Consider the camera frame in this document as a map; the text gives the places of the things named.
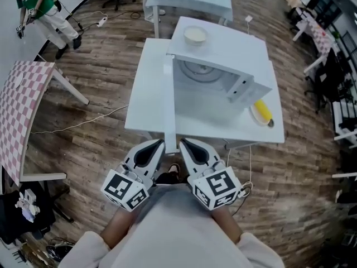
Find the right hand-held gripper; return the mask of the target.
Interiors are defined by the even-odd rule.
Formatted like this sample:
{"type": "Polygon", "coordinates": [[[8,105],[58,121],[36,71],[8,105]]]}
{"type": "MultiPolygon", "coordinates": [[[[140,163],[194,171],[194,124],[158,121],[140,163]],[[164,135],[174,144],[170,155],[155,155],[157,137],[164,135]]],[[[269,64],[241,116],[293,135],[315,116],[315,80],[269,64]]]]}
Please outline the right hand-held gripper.
{"type": "Polygon", "coordinates": [[[241,183],[231,166],[219,165],[217,169],[208,169],[208,165],[219,160],[211,145],[193,138],[182,138],[179,149],[190,175],[187,181],[192,193],[205,208],[215,210],[241,198],[241,183]]]}

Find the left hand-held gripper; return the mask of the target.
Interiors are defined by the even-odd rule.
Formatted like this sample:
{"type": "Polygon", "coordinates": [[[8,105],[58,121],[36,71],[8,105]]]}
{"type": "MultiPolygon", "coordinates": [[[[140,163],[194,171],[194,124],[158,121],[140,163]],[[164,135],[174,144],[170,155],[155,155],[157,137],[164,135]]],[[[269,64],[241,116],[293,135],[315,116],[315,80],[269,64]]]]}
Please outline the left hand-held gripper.
{"type": "Polygon", "coordinates": [[[163,139],[148,140],[130,149],[117,169],[110,169],[101,192],[114,204],[128,212],[137,209],[149,198],[153,175],[160,168],[165,153],[163,139]]]}

